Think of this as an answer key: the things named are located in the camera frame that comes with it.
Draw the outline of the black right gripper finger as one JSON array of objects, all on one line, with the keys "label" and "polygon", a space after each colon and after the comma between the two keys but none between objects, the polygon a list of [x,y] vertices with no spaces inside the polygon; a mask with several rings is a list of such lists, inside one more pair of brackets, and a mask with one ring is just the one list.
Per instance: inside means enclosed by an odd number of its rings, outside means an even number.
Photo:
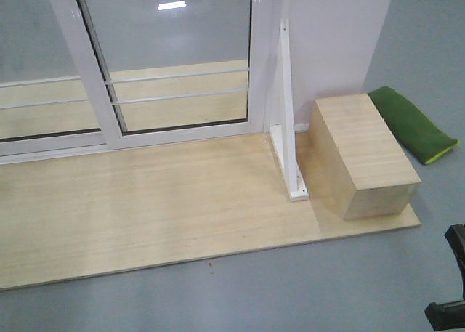
[{"label": "black right gripper finger", "polygon": [[464,225],[455,224],[450,226],[445,233],[445,238],[456,258],[461,277],[464,278]]},{"label": "black right gripper finger", "polygon": [[464,300],[444,304],[432,302],[424,314],[434,331],[464,328]]}]

